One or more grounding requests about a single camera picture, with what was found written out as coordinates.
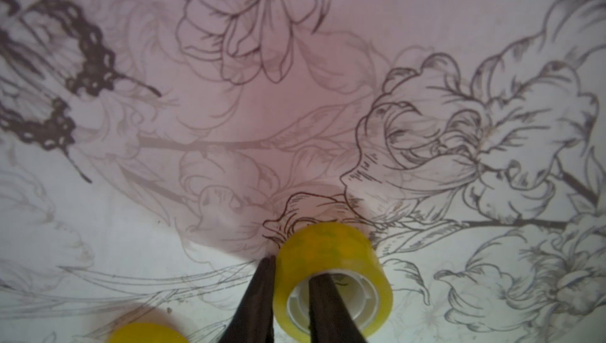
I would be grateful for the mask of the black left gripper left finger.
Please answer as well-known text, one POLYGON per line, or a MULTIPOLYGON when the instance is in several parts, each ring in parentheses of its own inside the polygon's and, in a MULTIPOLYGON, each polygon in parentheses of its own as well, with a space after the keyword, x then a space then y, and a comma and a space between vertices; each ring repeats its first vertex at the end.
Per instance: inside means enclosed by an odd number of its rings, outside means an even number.
POLYGON ((276 257, 263 258, 220 343, 273 343, 276 257))

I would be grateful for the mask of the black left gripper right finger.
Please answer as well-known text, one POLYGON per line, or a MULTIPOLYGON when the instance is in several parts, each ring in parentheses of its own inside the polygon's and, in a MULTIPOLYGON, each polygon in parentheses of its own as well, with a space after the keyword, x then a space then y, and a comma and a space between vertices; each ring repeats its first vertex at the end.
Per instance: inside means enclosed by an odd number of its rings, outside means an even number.
POLYGON ((309 280, 309 320, 312 343, 366 343, 329 274, 309 280))

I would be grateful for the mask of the yellow tape roll cluster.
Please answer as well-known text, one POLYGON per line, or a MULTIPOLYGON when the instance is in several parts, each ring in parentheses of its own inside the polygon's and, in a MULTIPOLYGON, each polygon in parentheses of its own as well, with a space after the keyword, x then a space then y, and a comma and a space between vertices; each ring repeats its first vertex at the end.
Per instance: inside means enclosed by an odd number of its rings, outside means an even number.
POLYGON ((276 258, 273 311, 291 338, 310 341, 308 281, 321 274, 332 276, 362 335, 385 324, 393 292, 369 239, 354 227, 325 222, 296 232, 276 258))

